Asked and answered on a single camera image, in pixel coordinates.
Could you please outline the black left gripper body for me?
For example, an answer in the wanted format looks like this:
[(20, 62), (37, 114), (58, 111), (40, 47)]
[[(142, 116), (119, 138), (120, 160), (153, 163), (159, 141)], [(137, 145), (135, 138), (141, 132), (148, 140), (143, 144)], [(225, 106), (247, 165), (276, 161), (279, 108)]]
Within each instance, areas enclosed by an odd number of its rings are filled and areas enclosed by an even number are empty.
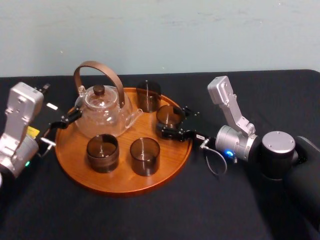
[(57, 106), (49, 102), (44, 102), (40, 112), (35, 116), (34, 120), (27, 128), (27, 134), (32, 137), (38, 144), (40, 151), (45, 151), (50, 146), (49, 143), (42, 139), (54, 141), (53, 132), (57, 129), (50, 129), (50, 120), (54, 114), (61, 111)]

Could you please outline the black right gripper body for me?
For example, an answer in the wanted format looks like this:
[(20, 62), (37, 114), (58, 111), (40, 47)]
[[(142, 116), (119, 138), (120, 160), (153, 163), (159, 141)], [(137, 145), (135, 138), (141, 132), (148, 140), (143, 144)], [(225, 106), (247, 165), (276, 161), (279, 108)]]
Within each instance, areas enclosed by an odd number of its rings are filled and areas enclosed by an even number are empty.
[(215, 149), (220, 127), (216, 124), (209, 122), (206, 118), (199, 114), (190, 114), (183, 121), (183, 141), (188, 139), (195, 140), (196, 142), (209, 139), (207, 146)]

